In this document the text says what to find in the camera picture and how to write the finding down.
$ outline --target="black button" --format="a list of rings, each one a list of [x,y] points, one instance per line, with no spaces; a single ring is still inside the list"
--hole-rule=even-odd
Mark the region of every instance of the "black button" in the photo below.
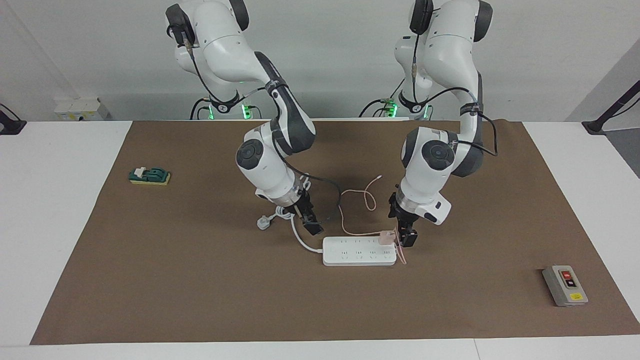
[[[424,213],[424,218],[429,220],[430,222],[436,222],[438,221],[433,215],[429,214],[429,213]]]
[[[442,160],[447,157],[447,151],[442,146],[436,145],[431,148],[431,155],[438,160]]]
[[[244,159],[250,159],[255,154],[255,148],[252,145],[247,145],[242,149],[242,157]]]

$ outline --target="gray switch box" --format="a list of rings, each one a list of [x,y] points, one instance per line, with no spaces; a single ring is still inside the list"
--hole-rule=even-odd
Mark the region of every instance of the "gray switch box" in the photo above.
[[[547,286],[558,306],[583,305],[589,302],[582,285],[569,265],[554,265],[542,270]]]

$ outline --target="pink cable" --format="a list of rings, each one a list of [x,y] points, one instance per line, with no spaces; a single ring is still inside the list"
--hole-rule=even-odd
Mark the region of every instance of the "pink cable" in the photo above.
[[[341,195],[344,195],[345,193],[348,193],[348,192],[362,193],[362,196],[364,197],[364,205],[367,207],[367,210],[374,211],[376,209],[376,198],[373,196],[372,193],[370,193],[368,191],[368,189],[371,186],[371,184],[373,184],[376,180],[378,180],[381,177],[382,177],[382,175],[378,175],[375,179],[371,180],[369,182],[369,184],[367,186],[365,186],[364,190],[347,189],[347,190],[344,190]],[[367,199],[367,195],[371,196],[371,200],[373,200],[373,207],[369,206],[369,201],[368,201],[369,199]],[[346,234],[353,235],[353,236],[379,235],[380,234],[381,231],[376,231],[375,233],[362,233],[362,234],[350,233],[349,231],[347,231],[347,229],[344,228],[344,214],[342,212],[342,206],[338,205],[338,210],[340,210],[340,217],[342,218],[342,231],[344,231]]]

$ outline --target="white wall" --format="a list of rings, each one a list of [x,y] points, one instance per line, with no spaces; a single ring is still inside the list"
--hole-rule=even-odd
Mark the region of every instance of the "white wall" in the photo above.
[[[273,60],[312,117],[357,116],[403,76],[393,50],[409,34],[411,0],[245,1],[245,36]],[[175,0],[3,2],[73,90],[99,96],[117,119],[185,118],[204,94],[175,63],[165,34],[164,11]],[[635,0],[490,2],[493,24],[474,56],[493,117],[565,120],[640,33]],[[0,101],[27,119],[55,119],[51,99],[65,92],[4,18],[0,31]],[[264,94],[254,101],[274,115]],[[434,105],[435,119],[456,118],[452,97]]]
[[[597,119],[614,104],[636,81],[640,80],[640,40],[618,61],[602,81],[578,105],[567,120],[591,121]],[[623,106],[627,109],[640,95]],[[640,105],[607,121],[603,129],[629,129],[640,127]]]

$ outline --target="white power cord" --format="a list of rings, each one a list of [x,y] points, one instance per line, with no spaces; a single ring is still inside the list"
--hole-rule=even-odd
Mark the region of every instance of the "white power cord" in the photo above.
[[[300,176],[300,180],[302,180],[302,187],[305,190],[309,190],[311,188],[311,180],[309,180],[307,176]],[[258,225],[258,228],[260,230],[266,230],[271,225],[271,221],[276,217],[280,217],[284,220],[291,221],[291,229],[293,230],[293,235],[296,236],[296,239],[298,239],[298,242],[300,243],[300,245],[302,245],[305,249],[311,252],[322,254],[322,249],[314,249],[309,245],[307,245],[304,241],[302,241],[302,238],[300,238],[300,235],[298,234],[298,230],[296,229],[296,223],[294,222],[295,215],[287,212],[287,210],[285,210],[285,208],[281,206],[276,206],[276,212],[273,215],[271,216],[263,215],[261,218],[259,218],[256,225]]]
[[[305,249],[311,251],[311,252],[316,252],[318,254],[322,254],[322,249],[314,249],[312,247],[310,247],[309,245],[305,244],[304,241],[302,241],[302,239],[300,238],[300,235],[298,235],[298,230],[296,230],[296,223],[294,222],[294,219],[291,218],[291,229],[293,229],[293,235],[296,236],[296,239],[298,239],[298,242],[300,243],[300,245],[302,245]]]

